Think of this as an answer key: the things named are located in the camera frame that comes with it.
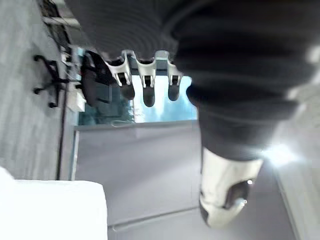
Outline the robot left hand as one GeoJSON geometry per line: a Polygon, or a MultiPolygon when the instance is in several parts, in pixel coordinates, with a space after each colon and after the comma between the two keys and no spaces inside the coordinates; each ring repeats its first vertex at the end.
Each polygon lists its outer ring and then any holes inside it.
{"type": "Polygon", "coordinates": [[[175,100],[181,75],[201,136],[199,209],[210,228],[244,208],[249,181],[284,121],[301,110],[294,90],[319,79],[317,0],[68,0],[125,98],[135,96],[135,56],[144,102],[155,102],[156,53],[167,53],[175,100]]]}

